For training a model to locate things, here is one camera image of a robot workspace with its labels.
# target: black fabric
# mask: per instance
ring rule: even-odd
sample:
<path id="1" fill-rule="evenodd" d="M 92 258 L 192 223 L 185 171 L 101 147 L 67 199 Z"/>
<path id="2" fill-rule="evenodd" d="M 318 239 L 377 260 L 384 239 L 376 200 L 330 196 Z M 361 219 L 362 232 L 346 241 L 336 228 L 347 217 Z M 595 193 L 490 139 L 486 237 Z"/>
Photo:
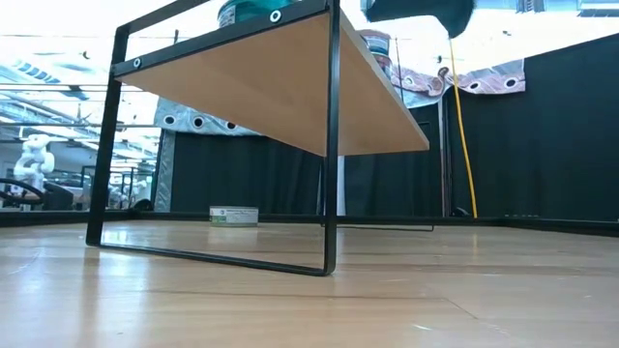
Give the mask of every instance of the black fabric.
<path id="1" fill-rule="evenodd" d="M 411 112 L 430 142 L 430 151 L 346 157 L 347 215 L 441 215 L 438 108 L 435 104 Z"/>
<path id="2" fill-rule="evenodd" d="M 316 214 L 321 157 L 265 136 L 176 133 L 171 211 Z"/>
<path id="3" fill-rule="evenodd" d="M 474 0 L 375 0 L 366 11 L 366 18 L 374 22 L 433 15 L 449 37 L 455 38 L 466 29 L 474 8 Z"/>
<path id="4" fill-rule="evenodd" d="M 526 92 L 460 92 L 480 217 L 619 218 L 619 35 L 527 58 Z M 471 212 L 453 91 L 453 208 Z"/>

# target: black curtain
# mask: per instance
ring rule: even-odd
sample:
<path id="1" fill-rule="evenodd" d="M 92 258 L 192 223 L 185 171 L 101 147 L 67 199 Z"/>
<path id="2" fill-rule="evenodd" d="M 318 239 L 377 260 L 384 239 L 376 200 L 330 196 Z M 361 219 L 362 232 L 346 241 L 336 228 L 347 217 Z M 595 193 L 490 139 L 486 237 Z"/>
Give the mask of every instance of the black curtain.
<path id="1" fill-rule="evenodd" d="M 411 113 L 426 134 L 430 151 L 346 157 L 347 215 L 441 216 L 438 107 Z"/>
<path id="2" fill-rule="evenodd" d="M 524 63 L 526 92 L 460 92 L 480 217 L 619 218 L 619 35 Z M 453 206 L 471 212 L 453 91 Z"/>
<path id="3" fill-rule="evenodd" d="M 257 207 L 261 214 L 316 214 L 321 157 L 266 136 L 176 133 L 172 212 Z"/>

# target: floor board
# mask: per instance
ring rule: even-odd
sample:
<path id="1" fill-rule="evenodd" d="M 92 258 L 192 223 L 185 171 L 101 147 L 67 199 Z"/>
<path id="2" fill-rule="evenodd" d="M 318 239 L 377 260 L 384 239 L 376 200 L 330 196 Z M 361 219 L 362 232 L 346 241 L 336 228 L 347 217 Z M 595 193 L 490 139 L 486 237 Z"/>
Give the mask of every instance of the floor board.
<path id="1" fill-rule="evenodd" d="M 105 225 L 114 243 L 315 264 L 318 226 Z M 346 228 L 326 278 L 0 229 L 0 347 L 616 347 L 619 240 L 508 228 Z"/>

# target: yellow cable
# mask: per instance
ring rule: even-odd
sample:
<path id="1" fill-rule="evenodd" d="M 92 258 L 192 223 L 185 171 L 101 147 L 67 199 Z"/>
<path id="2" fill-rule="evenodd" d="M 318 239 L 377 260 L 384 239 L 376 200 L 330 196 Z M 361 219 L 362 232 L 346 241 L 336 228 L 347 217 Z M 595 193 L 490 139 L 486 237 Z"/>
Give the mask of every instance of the yellow cable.
<path id="1" fill-rule="evenodd" d="M 449 40 L 449 49 L 452 51 L 452 71 L 454 75 L 454 92 L 456 93 L 457 123 L 460 126 L 460 139 L 462 140 L 462 151 L 466 162 L 466 172 L 468 174 L 468 186 L 471 190 L 471 205 L 473 206 L 473 218 L 477 218 L 477 201 L 475 199 L 475 185 L 473 185 L 473 173 L 471 172 L 471 162 L 468 160 L 468 150 L 466 149 L 466 138 L 464 137 L 464 127 L 462 126 L 462 109 L 460 107 L 460 94 L 457 91 L 456 58 L 454 57 L 454 45 Z"/>

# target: wall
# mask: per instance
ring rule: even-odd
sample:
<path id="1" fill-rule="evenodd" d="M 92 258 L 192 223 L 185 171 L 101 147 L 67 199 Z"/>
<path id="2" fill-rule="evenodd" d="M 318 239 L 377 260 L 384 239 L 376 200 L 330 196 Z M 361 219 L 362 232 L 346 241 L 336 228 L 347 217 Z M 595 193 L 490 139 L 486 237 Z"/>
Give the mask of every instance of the wall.
<path id="1" fill-rule="evenodd" d="M 619 35 L 527 58 L 527 91 L 461 94 L 480 217 L 619 218 Z M 471 212 L 453 92 L 454 207 Z"/>

